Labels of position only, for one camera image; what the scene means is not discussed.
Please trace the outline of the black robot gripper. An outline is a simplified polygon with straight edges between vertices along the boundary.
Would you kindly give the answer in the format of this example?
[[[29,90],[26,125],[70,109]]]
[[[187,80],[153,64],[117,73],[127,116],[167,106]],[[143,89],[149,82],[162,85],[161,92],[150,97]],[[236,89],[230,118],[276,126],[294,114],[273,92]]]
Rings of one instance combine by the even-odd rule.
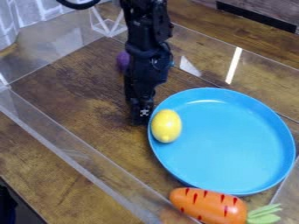
[[[126,99],[130,101],[131,123],[147,125],[154,112],[155,87],[167,81],[174,55],[167,43],[143,51],[127,44]]]

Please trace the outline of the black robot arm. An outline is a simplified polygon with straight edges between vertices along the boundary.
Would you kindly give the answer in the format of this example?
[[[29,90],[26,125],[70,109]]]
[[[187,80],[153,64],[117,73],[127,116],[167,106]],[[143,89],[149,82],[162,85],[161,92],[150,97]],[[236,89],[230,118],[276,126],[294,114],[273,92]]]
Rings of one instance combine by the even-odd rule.
[[[125,75],[131,123],[147,125],[155,107],[155,87],[167,81],[174,55],[167,39],[174,24],[167,0],[121,0],[126,17],[129,67]]]

